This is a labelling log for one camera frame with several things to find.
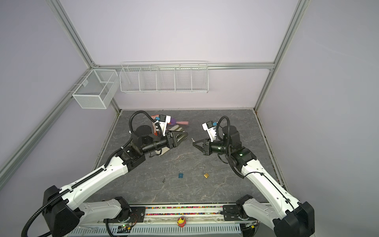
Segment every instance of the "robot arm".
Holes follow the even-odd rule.
[[[315,232],[313,207],[308,202],[301,203],[290,195],[263,168],[256,156],[242,146],[240,134],[236,127],[230,126],[229,118],[227,118],[228,125],[222,128],[223,139],[215,139],[215,137],[220,138],[217,134],[218,127],[224,118],[227,117],[222,117],[218,123],[213,121],[205,123],[206,126],[208,125],[207,131],[210,138],[194,141],[193,146],[204,155],[224,154],[233,171],[241,178],[248,178],[271,204],[271,207],[268,207],[252,196],[246,195],[236,202],[240,207],[239,216],[260,220],[273,229],[277,237],[311,236]]]
[[[157,124],[159,136],[152,134],[151,127],[147,125],[133,130],[132,120],[139,113],[144,113],[154,124]],[[93,203],[84,203],[84,201],[112,180],[132,171],[144,162],[145,154],[160,151],[166,147],[175,148],[188,134],[178,131],[163,133],[162,124],[144,111],[134,113],[130,117],[129,126],[131,138],[123,147],[112,153],[104,165],[73,183],[61,188],[52,186],[45,191],[43,206],[29,219],[22,230],[22,237],[27,237],[30,225],[40,213],[50,229],[50,232],[42,236],[51,234],[53,237],[65,236],[80,224],[114,218],[127,221],[133,215],[130,206],[122,197]]]

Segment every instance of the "brass padlock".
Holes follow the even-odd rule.
[[[203,171],[203,175],[204,175],[204,177],[205,177],[206,179],[209,177],[209,174],[206,173],[205,171]]]

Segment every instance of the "gray marble surface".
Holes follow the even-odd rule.
[[[124,145],[129,139],[128,121],[134,111],[123,111],[113,135],[106,148],[100,165],[108,156]],[[177,121],[189,121],[182,127],[188,137],[179,147],[173,148],[162,156],[147,157],[130,173],[105,185],[87,201],[109,200],[122,196],[130,204],[177,203],[177,202],[235,202],[249,194],[259,202],[265,197],[248,179],[241,179],[233,173],[228,164],[222,163],[216,154],[205,156],[192,146],[192,140],[207,138],[202,123],[218,121],[226,115],[240,132],[243,146],[250,149],[263,167],[276,179],[268,151],[252,110],[166,110],[147,111],[150,115],[170,115]],[[133,120],[133,128],[149,124],[145,115],[139,114]],[[184,177],[178,178],[179,171]]]

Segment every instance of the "black motor joint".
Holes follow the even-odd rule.
[[[227,147],[227,133],[229,130],[229,146]],[[194,147],[203,152],[204,155],[212,153],[225,155],[229,164],[235,167],[239,172],[242,166],[247,165],[250,160],[256,160],[257,157],[246,147],[242,146],[240,133],[235,126],[225,126],[222,128],[223,139],[211,141],[210,138],[198,140],[192,143]]]
[[[146,154],[161,151],[164,147],[175,148],[187,136],[186,132],[167,131],[165,136],[159,137],[152,133],[151,126],[141,125],[131,132],[131,144],[120,150],[117,156],[123,160],[123,164],[127,165],[130,172],[146,160]]]

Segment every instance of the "wire mesh basket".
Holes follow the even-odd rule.
[[[72,96],[82,108],[106,109],[119,87],[116,70],[92,69]]]
[[[127,65],[120,72],[121,91],[145,92],[208,92],[206,64]]]

